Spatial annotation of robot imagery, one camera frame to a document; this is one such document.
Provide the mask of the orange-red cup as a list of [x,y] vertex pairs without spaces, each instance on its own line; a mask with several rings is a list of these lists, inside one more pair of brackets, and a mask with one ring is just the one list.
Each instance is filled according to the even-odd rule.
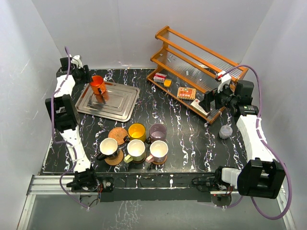
[[106,91],[104,78],[99,75],[92,76],[92,81],[89,84],[96,95],[103,94]]

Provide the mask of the woven rattan coaster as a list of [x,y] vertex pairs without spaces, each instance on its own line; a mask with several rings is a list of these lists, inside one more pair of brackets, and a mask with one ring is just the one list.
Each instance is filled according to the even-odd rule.
[[128,135],[127,131],[122,127],[113,128],[109,134],[108,138],[113,138],[117,141],[118,145],[122,145],[125,143],[124,138]]
[[123,161],[123,159],[124,159],[123,151],[121,149],[119,149],[118,156],[106,158],[105,162],[108,165],[116,166],[116,165],[120,164]]

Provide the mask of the purple cup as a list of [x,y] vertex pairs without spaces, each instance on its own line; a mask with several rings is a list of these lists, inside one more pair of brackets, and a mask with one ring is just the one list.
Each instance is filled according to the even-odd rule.
[[147,144],[160,140],[165,141],[167,135],[167,128],[164,124],[155,123],[149,128],[149,137],[145,140]]

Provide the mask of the yellow cup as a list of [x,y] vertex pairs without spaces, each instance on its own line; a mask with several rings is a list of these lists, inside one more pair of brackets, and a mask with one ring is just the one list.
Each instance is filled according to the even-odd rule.
[[134,139],[142,142],[146,141],[146,128],[143,124],[134,123],[129,127],[128,134],[124,137],[124,142],[129,143]]

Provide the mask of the black cup white inside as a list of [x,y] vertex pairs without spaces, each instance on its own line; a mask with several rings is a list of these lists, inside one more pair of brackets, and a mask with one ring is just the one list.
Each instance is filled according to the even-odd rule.
[[114,138],[104,139],[99,146],[100,153],[96,156],[98,161],[113,160],[119,156],[118,143]]

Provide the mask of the pink cup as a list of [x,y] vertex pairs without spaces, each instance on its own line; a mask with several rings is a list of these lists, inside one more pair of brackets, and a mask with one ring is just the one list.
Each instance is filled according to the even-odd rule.
[[150,155],[146,158],[147,163],[152,161],[161,162],[167,157],[168,145],[164,141],[157,140],[150,145]]

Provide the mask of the pale green cup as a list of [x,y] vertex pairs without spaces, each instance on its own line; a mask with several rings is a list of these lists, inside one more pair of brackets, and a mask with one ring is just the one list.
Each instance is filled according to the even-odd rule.
[[133,160],[139,161],[142,159],[142,154],[145,151],[145,144],[140,140],[134,139],[128,143],[127,151],[128,154],[124,158],[125,163],[132,162]]

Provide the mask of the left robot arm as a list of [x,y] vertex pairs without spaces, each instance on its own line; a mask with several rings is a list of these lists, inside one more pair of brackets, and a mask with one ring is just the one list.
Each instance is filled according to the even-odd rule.
[[89,68],[82,63],[80,55],[63,57],[60,63],[54,96],[45,99],[45,105],[52,127],[62,136],[72,160],[74,179],[67,187],[72,191],[94,191],[99,186],[99,179],[85,154],[79,131],[79,113],[71,98],[75,85],[92,81]]

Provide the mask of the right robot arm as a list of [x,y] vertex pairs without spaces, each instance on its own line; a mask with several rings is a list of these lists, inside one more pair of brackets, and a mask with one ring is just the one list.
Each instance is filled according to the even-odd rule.
[[206,184],[214,185],[219,190],[232,187],[242,196],[275,199],[283,184],[285,171],[265,146],[266,139],[258,117],[259,109],[252,105],[253,89],[254,84],[247,80],[239,80],[235,90],[231,90],[227,83],[222,83],[218,88],[206,92],[202,101],[195,99],[191,104],[204,115],[211,111],[211,102],[215,103],[216,109],[230,109],[248,157],[246,166],[241,170],[218,167],[214,177],[208,179]]

